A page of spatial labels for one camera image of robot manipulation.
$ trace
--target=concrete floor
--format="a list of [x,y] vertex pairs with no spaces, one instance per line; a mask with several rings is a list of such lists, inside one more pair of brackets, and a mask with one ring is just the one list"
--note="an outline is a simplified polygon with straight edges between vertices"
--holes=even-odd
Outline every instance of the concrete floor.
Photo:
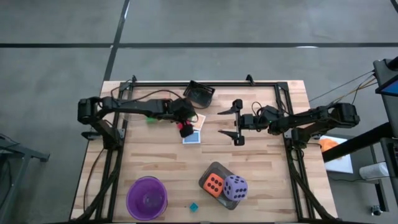
[[[123,0],[0,2],[0,43],[111,43]],[[394,42],[398,13],[389,0],[177,1],[132,0],[121,42]],[[68,219],[88,128],[76,120],[80,98],[100,92],[110,49],[0,49],[0,133],[50,152],[32,161],[19,191],[13,223]],[[314,98],[360,74],[372,62],[397,56],[395,48],[119,49],[111,80],[304,80]],[[312,106],[354,88],[345,86]],[[387,121],[374,88],[358,93],[361,123],[333,133],[357,135]],[[339,217],[393,223],[390,212],[372,217],[372,185],[331,181]]]

